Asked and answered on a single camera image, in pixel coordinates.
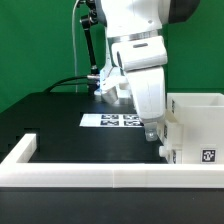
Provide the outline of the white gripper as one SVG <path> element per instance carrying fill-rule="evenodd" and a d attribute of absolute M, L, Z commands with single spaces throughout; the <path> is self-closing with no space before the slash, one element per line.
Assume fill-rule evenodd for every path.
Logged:
<path fill-rule="evenodd" d="M 156 121 L 165 113 L 163 65 L 168 59 L 163 37 L 114 43 L 111 50 L 115 65 L 130 85 L 136 112 L 145 124 L 146 140 L 156 141 Z"/>

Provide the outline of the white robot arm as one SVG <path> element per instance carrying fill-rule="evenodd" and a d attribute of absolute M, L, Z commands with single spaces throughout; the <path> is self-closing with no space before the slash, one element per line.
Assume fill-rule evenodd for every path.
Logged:
<path fill-rule="evenodd" d="M 162 26 L 187 21 L 200 0 L 96 0 L 110 57 L 100 74 L 101 96 L 114 103 L 131 97 L 149 141 L 158 137 L 165 115 L 163 65 L 168 56 Z"/>

